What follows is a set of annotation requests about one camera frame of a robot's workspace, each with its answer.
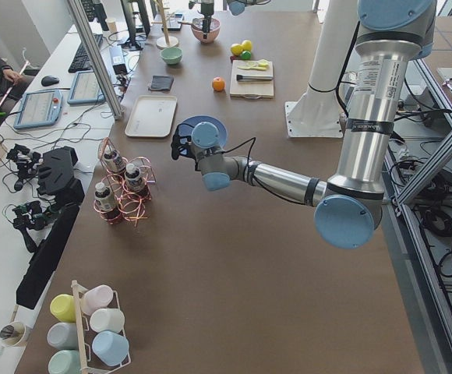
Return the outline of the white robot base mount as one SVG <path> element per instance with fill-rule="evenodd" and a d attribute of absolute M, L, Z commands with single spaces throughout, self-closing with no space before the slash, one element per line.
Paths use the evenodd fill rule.
<path fill-rule="evenodd" d="M 330 1 L 316 48 L 306 92 L 285 103 L 285 121 L 292 138 L 341 138 L 338 85 L 358 31 L 357 2 Z"/>

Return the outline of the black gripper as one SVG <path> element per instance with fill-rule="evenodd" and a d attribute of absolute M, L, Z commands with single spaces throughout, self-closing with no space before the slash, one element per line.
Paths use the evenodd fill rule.
<path fill-rule="evenodd" d="M 171 158 L 176 161 L 180 157 L 195 159 L 195 155 L 191 149 L 191 133 L 193 125 L 188 123 L 180 123 L 176 126 L 176 130 L 171 140 Z"/>
<path fill-rule="evenodd" d="M 202 32 L 209 33 L 211 16 L 214 14 L 214 0 L 200 0 L 200 13 L 203 15 Z"/>

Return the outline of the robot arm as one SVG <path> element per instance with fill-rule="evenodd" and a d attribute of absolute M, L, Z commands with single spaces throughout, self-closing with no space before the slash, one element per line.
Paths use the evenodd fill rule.
<path fill-rule="evenodd" d="M 233 180 L 257 185 L 290 202 L 312 206 L 320 236 L 355 249 L 371 239 L 382 218 L 381 168 L 408 63 L 433 46 L 434 1 L 332 1 L 316 49 L 308 90 L 286 109 L 295 131 L 327 136 L 337 121 L 339 82 L 348 55 L 360 57 L 358 78 L 346 106 L 337 170 L 327 180 L 232 156 L 223 126 L 211 121 L 177 126 L 174 159 L 191 158 L 210 191 Z"/>
<path fill-rule="evenodd" d="M 203 1 L 195 1 L 195 3 L 200 4 L 200 14 L 203 15 L 203 21 L 201 26 L 201 31 L 204 34 L 208 34 L 210 32 L 212 16 L 214 14 L 214 0 L 203 0 Z M 269 1 L 257 1 L 257 0 L 227 0 L 226 4 L 229 8 L 231 14 L 233 16 L 237 16 L 241 14 L 246 7 L 254 6 L 254 5 L 266 5 Z"/>

